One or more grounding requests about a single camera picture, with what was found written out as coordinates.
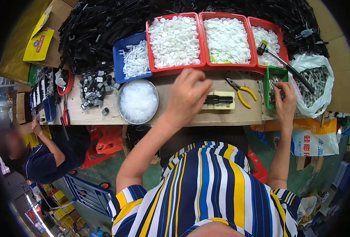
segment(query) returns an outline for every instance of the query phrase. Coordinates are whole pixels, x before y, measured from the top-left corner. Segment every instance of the blue crate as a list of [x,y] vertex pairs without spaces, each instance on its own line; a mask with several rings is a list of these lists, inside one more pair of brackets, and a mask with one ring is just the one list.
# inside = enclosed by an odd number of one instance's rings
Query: blue crate
[[124,64],[124,56],[120,55],[120,50],[127,51],[127,45],[137,45],[141,40],[146,40],[146,31],[131,35],[129,37],[117,40],[113,44],[113,61],[114,61],[114,75],[116,77],[116,82],[118,84],[129,82],[136,79],[151,77],[153,75],[152,72],[149,72],[145,75],[139,77],[132,77],[125,80],[125,73],[123,73]]
[[46,115],[46,122],[54,121],[56,117],[55,97],[51,96],[43,100],[44,113]]

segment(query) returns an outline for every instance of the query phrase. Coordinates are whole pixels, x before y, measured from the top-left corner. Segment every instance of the navy shirt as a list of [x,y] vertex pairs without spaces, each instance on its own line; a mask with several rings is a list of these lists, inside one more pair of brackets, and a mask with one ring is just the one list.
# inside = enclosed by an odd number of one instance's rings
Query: navy shirt
[[54,154],[45,144],[32,148],[30,155],[22,167],[24,176],[40,184],[52,183],[64,177],[68,172],[84,163],[85,154],[90,146],[90,136],[85,126],[66,128],[69,141],[66,140],[60,126],[52,127],[52,141],[65,155],[65,160],[56,166]]

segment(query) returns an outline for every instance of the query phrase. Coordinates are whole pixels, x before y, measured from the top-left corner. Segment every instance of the hammer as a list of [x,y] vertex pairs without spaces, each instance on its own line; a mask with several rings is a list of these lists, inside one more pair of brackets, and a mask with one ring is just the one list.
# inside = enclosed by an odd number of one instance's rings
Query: hammer
[[268,53],[274,58],[276,58],[279,62],[281,62],[286,69],[290,71],[290,73],[293,75],[294,78],[296,78],[299,82],[303,83],[305,87],[313,94],[315,92],[315,89],[301,76],[300,73],[298,73],[295,68],[293,68],[290,64],[286,63],[283,59],[281,59],[277,54],[273,53],[272,51],[268,50],[267,48],[267,42],[265,40],[262,40],[261,45],[257,48],[257,54],[262,56],[263,53]]

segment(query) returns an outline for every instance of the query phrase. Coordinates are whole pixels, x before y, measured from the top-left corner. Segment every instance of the worker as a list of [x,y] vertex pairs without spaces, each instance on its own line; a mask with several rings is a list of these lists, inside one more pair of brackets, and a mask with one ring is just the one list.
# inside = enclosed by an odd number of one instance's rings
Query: worker
[[66,140],[62,126],[50,127],[52,140],[45,135],[37,119],[31,123],[31,132],[41,144],[31,148],[17,128],[13,127],[0,138],[0,156],[6,166],[39,184],[52,183],[82,165],[91,145],[86,126],[68,126]]
[[[195,118],[212,86],[212,80],[194,69],[184,69],[176,78],[166,111],[117,174],[117,195],[109,202],[116,237],[296,236],[300,198],[287,191],[296,96],[287,82],[276,84],[281,139],[266,184],[249,174],[248,160],[236,147],[205,141],[177,152],[157,187],[142,187],[153,155]],[[285,93],[283,100],[278,89]]]

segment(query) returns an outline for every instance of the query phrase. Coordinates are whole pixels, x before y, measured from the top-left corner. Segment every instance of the hand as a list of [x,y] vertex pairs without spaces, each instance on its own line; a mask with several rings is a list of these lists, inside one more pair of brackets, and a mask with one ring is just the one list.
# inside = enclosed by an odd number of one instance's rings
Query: hand
[[202,71],[187,68],[175,79],[163,114],[168,124],[179,130],[189,124],[200,112],[213,81],[205,79]]
[[31,123],[31,129],[33,130],[33,132],[37,136],[43,135],[43,131],[42,131],[41,126],[40,126],[40,124],[38,122],[38,119],[33,120],[33,122]]
[[[285,98],[282,101],[281,93],[278,89],[282,89],[285,93]],[[281,124],[281,130],[291,130],[293,128],[292,121],[296,109],[296,95],[289,82],[278,82],[274,86],[275,90],[275,107],[278,114],[278,119]]]

